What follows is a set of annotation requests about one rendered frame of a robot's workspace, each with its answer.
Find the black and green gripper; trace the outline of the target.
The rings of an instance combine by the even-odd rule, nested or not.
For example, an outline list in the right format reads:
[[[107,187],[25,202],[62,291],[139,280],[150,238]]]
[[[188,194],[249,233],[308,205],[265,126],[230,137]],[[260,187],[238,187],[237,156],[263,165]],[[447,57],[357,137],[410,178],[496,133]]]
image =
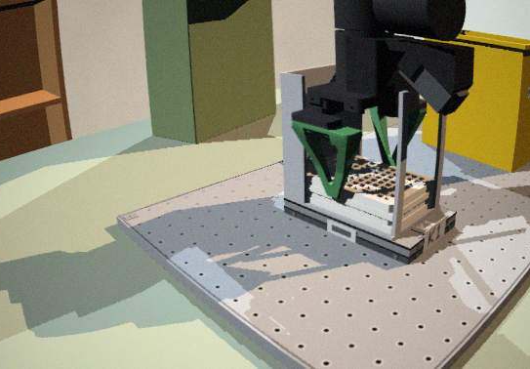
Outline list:
[[[326,194],[335,199],[341,198],[347,183],[362,139],[362,131],[343,126],[342,118],[332,115],[343,111],[364,114],[365,109],[369,108],[382,161],[396,167],[397,145],[391,155],[387,138],[387,117],[398,118],[398,95],[401,92],[372,97],[346,91],[345,37],[393,38],[394,34],[381,31],[335,30],[336,82],[308,87],[306,109],[292,112],[292,128],[312,160]],[[409,144],[427,114],[428,103],[420,100],[420,94],[414,88],[405,91],[409,91],[410,98]],[[330,141],[338,149],[334,181],[319,138]]]

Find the yellow open-top bin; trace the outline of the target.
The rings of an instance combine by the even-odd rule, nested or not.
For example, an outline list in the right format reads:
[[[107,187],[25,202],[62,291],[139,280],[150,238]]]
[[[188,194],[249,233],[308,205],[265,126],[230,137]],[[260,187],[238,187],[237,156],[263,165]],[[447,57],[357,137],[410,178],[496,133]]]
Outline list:
[[[424,40],[474,47],[473,85],[447,115],[445,150],[510,173],[530,162],[530,40],[470,30]]]

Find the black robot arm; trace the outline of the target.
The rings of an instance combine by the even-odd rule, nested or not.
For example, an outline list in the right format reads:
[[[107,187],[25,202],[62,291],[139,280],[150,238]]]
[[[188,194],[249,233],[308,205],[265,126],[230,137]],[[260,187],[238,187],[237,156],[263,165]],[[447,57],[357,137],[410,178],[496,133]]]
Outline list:
[[[334,0],[335,28],[409,35],[345,37],[346,91],[414,88],[436,113],[455,112],[473,85],[474,47],[410,36],[452,41],[465,18],[466,0]]]

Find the white well plate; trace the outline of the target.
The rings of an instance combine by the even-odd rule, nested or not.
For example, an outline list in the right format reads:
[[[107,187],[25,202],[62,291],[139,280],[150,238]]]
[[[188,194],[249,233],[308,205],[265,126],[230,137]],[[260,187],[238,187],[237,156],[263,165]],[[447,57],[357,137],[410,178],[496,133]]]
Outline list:
[[[344,203],[307,191],[307,202],[342,215],[364,225],[373,227],[391,235],[392,222],[359,209],[348,206]],[[407,225],[409,222],[421,215],[425,210],[431,207],[432,196],[402,215],[401,227]]]
[[[332,181],[337,155],[325,158]],[[306,175],[307,190],[392,222],[396,167],[356,155],[340,199],[326,194],[313,163]],[[433,178],[406,170],[402,215],[431,197],[433,185]]]

